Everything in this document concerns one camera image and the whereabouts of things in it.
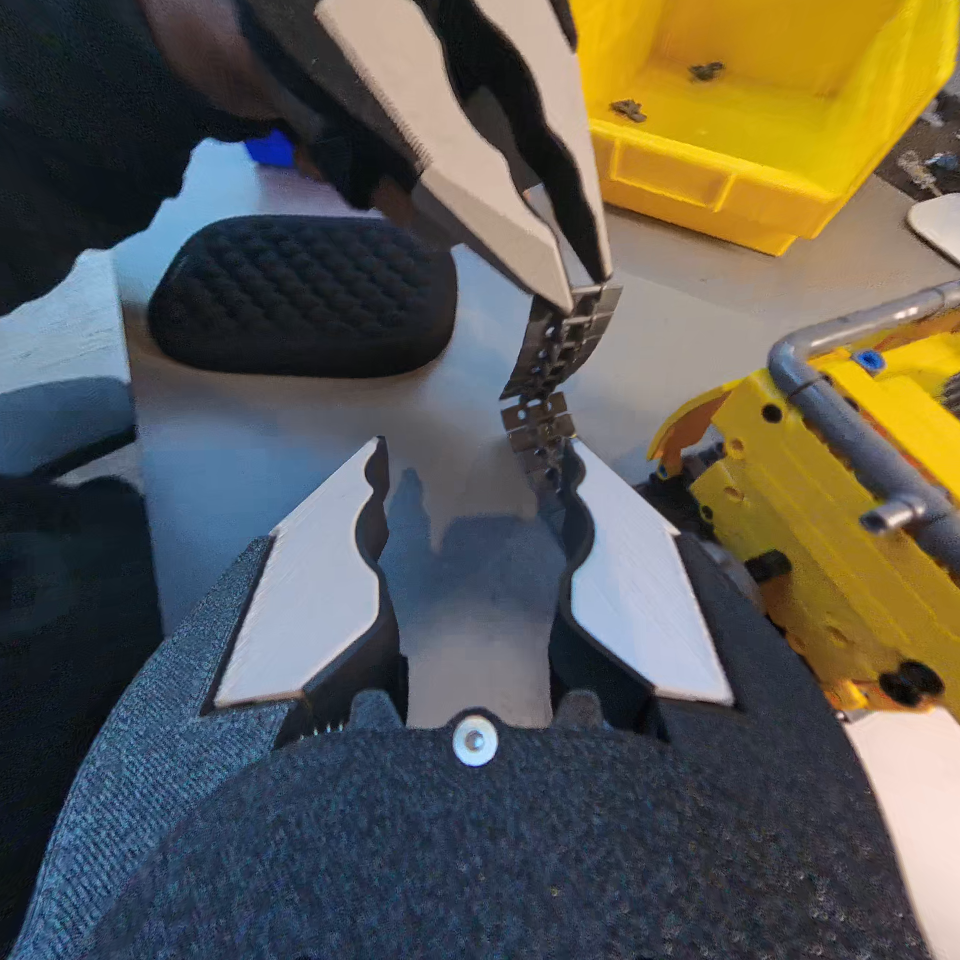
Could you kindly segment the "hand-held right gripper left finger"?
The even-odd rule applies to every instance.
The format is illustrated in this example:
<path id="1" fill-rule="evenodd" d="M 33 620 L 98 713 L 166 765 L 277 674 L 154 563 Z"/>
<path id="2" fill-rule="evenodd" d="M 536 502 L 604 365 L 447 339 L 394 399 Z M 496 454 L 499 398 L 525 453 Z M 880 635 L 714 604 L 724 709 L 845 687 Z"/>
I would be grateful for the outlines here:
<path id="1" fill-rule="evenodd" d="M 389 488 L 387 442 L 375 436 L 273 528 L 216 710 L 298 700 L 348 714 L 357 693 L 383 690 L 402 714 L 399 625 L 379 564 Z"/>

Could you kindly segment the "blue storage bin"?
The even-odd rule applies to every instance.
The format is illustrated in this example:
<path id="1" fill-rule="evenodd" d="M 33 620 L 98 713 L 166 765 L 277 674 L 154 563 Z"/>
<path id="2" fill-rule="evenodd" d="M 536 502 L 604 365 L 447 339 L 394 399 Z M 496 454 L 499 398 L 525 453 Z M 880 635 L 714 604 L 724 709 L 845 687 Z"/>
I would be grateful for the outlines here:
<path id="1" fill-rule="evenodd" d="M 247 138 L 243 145 L 251 161 L 259 166 L 271 169 L 297 167 L 294 145 L 279 129 L 273 129 L 262 137 Z"/>

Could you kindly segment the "yellow storage bin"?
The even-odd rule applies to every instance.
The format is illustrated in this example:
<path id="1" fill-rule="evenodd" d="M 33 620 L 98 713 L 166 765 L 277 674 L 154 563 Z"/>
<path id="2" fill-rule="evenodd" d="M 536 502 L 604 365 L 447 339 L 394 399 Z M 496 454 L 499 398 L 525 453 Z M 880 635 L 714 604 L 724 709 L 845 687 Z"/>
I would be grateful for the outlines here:
<path id="1" fill-rule="evenodd" d="M 575 1 L 603 200 L 774 257 L 954 73 L 956 1 Z M 711 82 L 688 68 L 719 61 Z M 647 120 L 609 109 L 633 99 Z"/>

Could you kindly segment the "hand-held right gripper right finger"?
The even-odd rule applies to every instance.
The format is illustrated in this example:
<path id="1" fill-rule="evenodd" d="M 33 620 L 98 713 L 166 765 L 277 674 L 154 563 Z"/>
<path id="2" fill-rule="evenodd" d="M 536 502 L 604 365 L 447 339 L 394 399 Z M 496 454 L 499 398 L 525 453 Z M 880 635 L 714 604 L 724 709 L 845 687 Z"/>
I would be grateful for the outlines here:
<path id="1" fill-rule="evenodd" d="M 588 690 L 604 710 L 645 710 L 658 697 L 732 707 L 679 531 L 584 443 L 563 453 L 554 702 Z"/>

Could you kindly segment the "yellow toy brick bulldozer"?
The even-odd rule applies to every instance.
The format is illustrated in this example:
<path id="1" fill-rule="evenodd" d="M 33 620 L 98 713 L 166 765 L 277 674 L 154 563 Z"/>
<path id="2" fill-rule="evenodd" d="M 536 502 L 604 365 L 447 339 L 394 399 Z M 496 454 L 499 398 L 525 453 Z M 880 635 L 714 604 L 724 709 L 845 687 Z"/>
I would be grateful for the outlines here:
<path id="1" fill-rule="evenodd" d="M 654 434 L 841 712 L 959 711 L 958 280 L 777 341 Z"/>

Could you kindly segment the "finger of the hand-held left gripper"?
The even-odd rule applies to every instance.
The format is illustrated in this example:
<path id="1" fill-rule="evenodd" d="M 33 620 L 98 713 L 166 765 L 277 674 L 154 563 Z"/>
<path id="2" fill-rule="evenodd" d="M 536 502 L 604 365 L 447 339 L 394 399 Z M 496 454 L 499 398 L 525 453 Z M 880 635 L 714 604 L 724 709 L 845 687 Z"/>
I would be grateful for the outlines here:
<path id="1" fill-rule="evenodd" d="M 569 2 L 477 1 L 481 86 L 506 118 L 516 157 L 549 197 L 559 231 L 597 284 L 613 274 Z"/>
<path id="2" fill-rule="evenodd" d="M 507 160 L 454 94 L 444 50 L 408 1 L 323 1 L 314 17 L 414 153 L 412 203 L 517 287 L 573 309 L 552 230 L 522 199 Z"/>

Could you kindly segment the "person's left forearm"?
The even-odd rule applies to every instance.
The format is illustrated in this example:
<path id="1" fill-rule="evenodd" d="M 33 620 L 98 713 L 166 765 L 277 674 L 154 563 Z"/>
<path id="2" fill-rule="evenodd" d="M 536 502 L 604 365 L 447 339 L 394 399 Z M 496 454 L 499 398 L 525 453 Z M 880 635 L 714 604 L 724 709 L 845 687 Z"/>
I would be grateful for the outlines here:
<path id="1" fill-rule="evenodd" d="M 1 4 L 1 307 L 145 230 L 203 138 L 137 2 Z"/>

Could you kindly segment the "person's left hand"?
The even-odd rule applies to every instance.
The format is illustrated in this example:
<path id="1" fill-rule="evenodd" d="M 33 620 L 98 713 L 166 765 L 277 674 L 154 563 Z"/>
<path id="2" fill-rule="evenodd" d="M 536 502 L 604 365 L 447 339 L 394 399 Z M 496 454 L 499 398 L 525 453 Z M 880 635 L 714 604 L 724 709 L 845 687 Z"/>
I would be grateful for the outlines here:
<path id="1" fill-rule="evenodd" d="M 295 148 L 302 112 L 247 40 L 233 1 L 139 1 L 174 73 L 217 109 L 282 130 Z"/>

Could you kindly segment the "black quilted wrist rest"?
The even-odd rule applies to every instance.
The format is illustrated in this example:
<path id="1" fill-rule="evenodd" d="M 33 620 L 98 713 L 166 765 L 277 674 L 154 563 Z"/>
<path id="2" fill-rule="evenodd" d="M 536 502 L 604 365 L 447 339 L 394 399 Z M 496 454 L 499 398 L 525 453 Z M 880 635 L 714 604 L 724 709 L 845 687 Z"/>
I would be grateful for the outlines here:
<path id="1" fill-rule="evenodd" d="M 457 304 L 451 254 L 386 220 L 261 214 L 191 236 L 147 324 L 162 354 L 194 369 L 388 378 L 446 349 Z"/>

